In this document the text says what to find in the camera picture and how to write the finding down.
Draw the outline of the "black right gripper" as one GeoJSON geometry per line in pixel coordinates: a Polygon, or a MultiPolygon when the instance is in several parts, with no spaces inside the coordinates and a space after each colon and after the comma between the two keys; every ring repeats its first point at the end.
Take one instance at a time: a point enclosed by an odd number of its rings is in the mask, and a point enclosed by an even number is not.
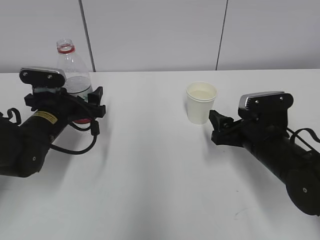
{"type": "Polygon", "coordinates": [[[289,150],[289,135],[285,128],[252,119],[235,121],[216,110],[209,111],[213,127],[212,141],[216,145],[243,147],[249,150],[289,150]]]}

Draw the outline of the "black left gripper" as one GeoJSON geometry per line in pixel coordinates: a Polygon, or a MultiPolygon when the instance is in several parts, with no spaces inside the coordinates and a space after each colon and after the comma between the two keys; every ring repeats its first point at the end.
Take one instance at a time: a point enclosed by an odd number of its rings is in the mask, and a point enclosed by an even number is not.
{"type": "Polygon", "coordinates": [[[40,92],[30,93],[24,97],[25,104],[32,111],[46,111],[67,118],[69,121],[95,120],[103,118],[106,114],[106,106],[101,105],[103,87],[99,86],[87,95],[87,102],[79,96],[67,93],[61,88],[56,93],[40,92]]]}

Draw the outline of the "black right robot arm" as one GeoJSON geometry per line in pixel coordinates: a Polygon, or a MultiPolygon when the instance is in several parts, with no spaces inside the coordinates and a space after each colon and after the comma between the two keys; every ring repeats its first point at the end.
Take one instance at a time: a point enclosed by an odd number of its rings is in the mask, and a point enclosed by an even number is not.
{"type": "Polygon", "coordinates": [[[320,214],[320,154],[294,142],[295,135],[258,119],[235,121],[215,110],[209,112],[217,145],[246,149],[284,185],[293,204],[310,216],[320,214]]]}

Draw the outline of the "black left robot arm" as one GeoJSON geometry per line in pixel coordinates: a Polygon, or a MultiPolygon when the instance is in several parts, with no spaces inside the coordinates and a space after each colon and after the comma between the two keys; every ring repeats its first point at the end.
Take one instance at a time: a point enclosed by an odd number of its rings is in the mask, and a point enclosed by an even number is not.
{"type": "Polygon", "coordinates": [[[90,151],[100,134],[98,118],[106,114],[101,104],[103,87],[89,93],[85,101],[72,96],[65,88],[53,92],[30,93],[25,98],[33,114],[22,121],[18,109],[12,107],[0,116],[0,174],[27,178],[38,173],[49,150],[68,155],[82,155],[90,151]],[[54,145],[55,139],[67,127],[90,131],[93,140],[83,150],[70,150],[54,145]]]}

